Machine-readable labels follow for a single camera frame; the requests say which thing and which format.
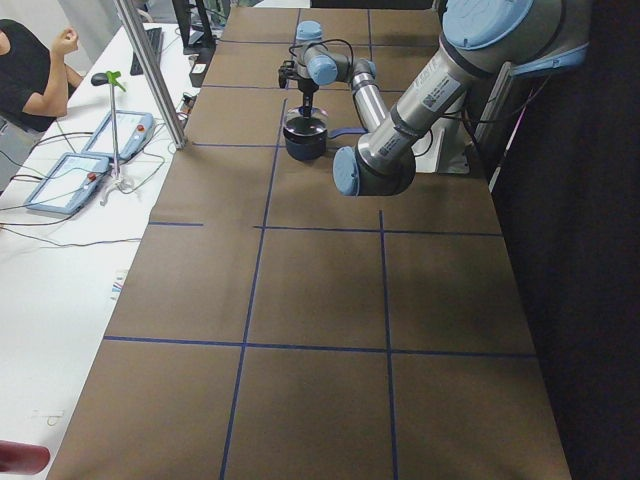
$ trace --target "green clip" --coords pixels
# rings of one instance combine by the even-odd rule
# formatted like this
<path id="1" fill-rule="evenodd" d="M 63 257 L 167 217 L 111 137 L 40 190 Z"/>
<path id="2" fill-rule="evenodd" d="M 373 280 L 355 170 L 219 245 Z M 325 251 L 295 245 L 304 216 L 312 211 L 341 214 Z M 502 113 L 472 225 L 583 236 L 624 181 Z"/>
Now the green clip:
<path id="1" fill-rule="evenodd" d="M 120 75 L 122 75 L 120 72 L 109 72 L 107 71 L 107 80 L 109 80 L 109 83 L 115 87 L 120 87 L 122 89 L 123 92 L 126 92 L 127 89 L 124 88 L 120 82 L 118 82 L 118 78 L 120 78 Z"/>

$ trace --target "person's hand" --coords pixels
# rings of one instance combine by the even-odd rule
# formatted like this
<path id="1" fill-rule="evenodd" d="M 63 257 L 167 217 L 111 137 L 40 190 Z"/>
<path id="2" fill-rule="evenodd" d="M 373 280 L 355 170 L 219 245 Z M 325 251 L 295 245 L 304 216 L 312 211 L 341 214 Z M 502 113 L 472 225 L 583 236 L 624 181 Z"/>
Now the person's hand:
<path id="1" fill-rule="evenodd" d="M 78 32 L 73 28 L 65 28 L 56 38 L 53 39 L 51 51 L 57 55 L 65 56 L 67 53 L 75 52 L 78 49 Z"/>

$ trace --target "red cylinder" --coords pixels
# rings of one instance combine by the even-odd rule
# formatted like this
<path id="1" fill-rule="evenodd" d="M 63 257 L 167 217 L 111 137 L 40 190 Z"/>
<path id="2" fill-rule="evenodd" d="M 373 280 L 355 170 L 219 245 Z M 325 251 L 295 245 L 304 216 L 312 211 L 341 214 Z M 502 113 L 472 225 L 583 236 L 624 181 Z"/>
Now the red cylinder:
<path id="1" fill-rule="evenodd" d="M 50 459 L 46 447 L 0 440 L 0 472 L 33 475 L 44 470 Z"/>

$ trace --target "black fabric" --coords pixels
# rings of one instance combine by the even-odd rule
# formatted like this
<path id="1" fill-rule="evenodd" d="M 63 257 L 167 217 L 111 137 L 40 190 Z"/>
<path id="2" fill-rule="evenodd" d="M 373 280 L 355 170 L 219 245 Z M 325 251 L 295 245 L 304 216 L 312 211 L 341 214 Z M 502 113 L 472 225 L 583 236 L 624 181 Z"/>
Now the black fabric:
<path id="1" fill-rule="evenodd" d="M 640 478 L 640 9 L 527 111 L 494 200 L 574 480 Z"/>
<path id="2" fill-rule="evenodd" d="M 0 30 L 9 38 L 10 51 L 0 55 L 0 112 L 19 126 L 44 132 L 54 117 L 22 112 L 33 93 L 44 93 L 49 80 L 49 50 L 26 27 L 13 20 L 0 20 Z"/>
<path id="3" fill-rule="evenodd" d="M 390 10 L 424 10 L 433 0 L 311 0 L 313 8 L 378 8 Z"/>

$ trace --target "person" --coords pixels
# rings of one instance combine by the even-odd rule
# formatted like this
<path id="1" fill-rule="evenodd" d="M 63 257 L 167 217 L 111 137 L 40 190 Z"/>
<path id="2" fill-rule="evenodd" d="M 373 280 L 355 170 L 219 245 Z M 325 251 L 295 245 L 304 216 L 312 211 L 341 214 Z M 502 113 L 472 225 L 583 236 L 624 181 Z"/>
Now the person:
<path id="1" fill-rule="evenodd" d="M 24 25 L 0 20 L 0 115 L 22 128 L 44 132 L 67 114 L 82 77 L 65 64 L 78 34 L 65 28 L 47 49 Z"/>

